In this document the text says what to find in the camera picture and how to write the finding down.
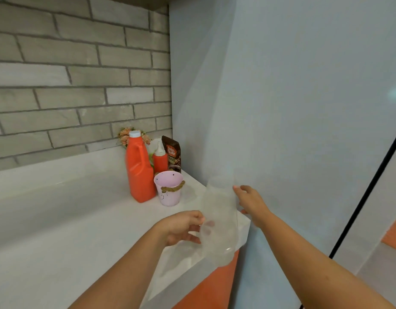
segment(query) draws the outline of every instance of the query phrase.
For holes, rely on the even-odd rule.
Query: white countertop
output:
[[[186,184],[174,207],[162,206],[157,197],[137,203],[125,170],[116,167],[1,198],[0,308],[67,308],[155,222],[201,208],[205,187],[183,175]],[[237,249],[249,229],[240,213],[238,228]],[[214,269],[197,244],[166,248],[143,308],[172,308]]]

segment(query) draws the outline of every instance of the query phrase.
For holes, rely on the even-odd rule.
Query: white nozzle cap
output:
[[[165,154],[166,154],[165,150],[162,148],[162,140],[159,140],[158,141],[158,148],[156,149],[154,155],[155,156],[164,156]]]
[[[130,138],[139,138],[140,136],[141,136],[141,131],[139,130],[133,130],[129,132]]]

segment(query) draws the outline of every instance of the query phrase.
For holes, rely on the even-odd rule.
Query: white wall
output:
[[[396,0],[178,0],[170,34],[183,168],[244,167],[329,254],[396,136]],[[299,305],[259,230],[237,278],[235,308]]]

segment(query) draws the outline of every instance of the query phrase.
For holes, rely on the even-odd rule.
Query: person's right hand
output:
[[[261,195],[249,185],[242,185],[240,187],[235,185],[233,186],[233,190],[240,200],[240,205],[251,215],[252,222],[260,228],[263,217],[270,213]]]

